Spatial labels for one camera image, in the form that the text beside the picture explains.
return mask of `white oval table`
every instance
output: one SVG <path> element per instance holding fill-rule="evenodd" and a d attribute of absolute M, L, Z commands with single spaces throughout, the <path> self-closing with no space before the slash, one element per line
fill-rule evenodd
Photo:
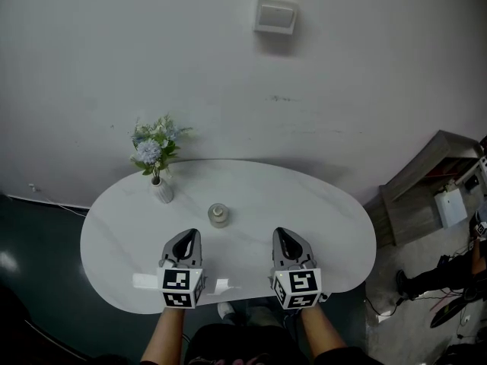
<path fill-rule="evenodd" d="M 208 276 L 199 305 L 273 296 L 268 276 L 277 227 L 310 243 L 325 293 L 351 290 L 371 272 L 374 228 L 363 207 L 342 190 L 303 173 L 242 160 L 194 160 L 170 169 L 170 204 L 157 201 L 149 178 L 135 173 L 109 187 L 84 221 L 84 270 L 111 305 L 160 313 L 161 294 L 134 287 L 132 275 L 155 275 L 164 244 L 192 227 L 201 233 Z M 209 206 L 217 202 L 231 210 L 223 229 L 208 219 Z"/>

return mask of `blue flower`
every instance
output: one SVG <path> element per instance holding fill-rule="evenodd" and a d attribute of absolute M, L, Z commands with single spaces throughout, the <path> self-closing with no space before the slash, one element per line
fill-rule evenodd
<path fill-rule="evenodd" d="M 166 131 L 166 137 L 170 141 L 176 141 L 177 138 L 179 137 L 181 131 L 175 126 L 171 126 L 169 129 Z"/>
<path fill-rule="evenodd" d="M 132 142 L 134 142 L 135 144 L 139 144 L 143 140 L 144 140 L 144 137 L 137 136 L 137 135 L 132 136 Z"/>
<path fill-rule="evenodd" d="M 153 165 L 160 156 L 161 146 L 154 139 L 148 139 L 138 144 L 137 157 L 139 161 Z"/>

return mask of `flower vase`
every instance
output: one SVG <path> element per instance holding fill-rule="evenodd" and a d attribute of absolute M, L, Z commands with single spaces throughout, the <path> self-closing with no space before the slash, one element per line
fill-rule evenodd
<path fill-rule="evenodd" d="M 169 203 L 173 197 L 174 193 L 170 185 L 165 182 L 162 177 L 159 177 L 159 183 L 154 184 L 156 181 L 155 178 L 152 179 L 151 181 L 151 191 L 152 194 L 155 196 L 155 198 L 164 204 Z"/>

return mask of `sneaker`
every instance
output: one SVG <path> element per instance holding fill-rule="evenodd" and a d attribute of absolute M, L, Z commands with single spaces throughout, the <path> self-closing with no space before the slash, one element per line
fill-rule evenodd
<path fill-rule="evenodd" d="M 231 304 L 228 301 L 224 301 L 223 303 L 218 303 L 216 306 L 218 310 L 218 314 L 220 318 L 224 318 L 226 315 L 235 313 L 235 309 L 231 306 Z"/>
<path fill-rule="evenodd" d="M 416 297 L 418 297 L 418 295 L 411 294 L 405 289 L 408 280 L 409 279 L 406 277 L 406 273 L 404 273 L 403 270 L 397 272 L 396 284 L 397 284 L 397 291 L 399 292 L 399 295 L 401 295 L 406 300 L 413 300 Z"/>

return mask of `black shirt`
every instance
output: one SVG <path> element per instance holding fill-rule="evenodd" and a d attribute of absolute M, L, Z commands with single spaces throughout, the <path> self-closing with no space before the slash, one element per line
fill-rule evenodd
<path fill-rule="evenodd" d="M 289 333 L 283 328 L 207 325 L 189 344 L 185 365 L 309 364 Z M 342 348 L 320 354 L 315 365 L 359 363 L 380 365 L 359 348 Z"/>

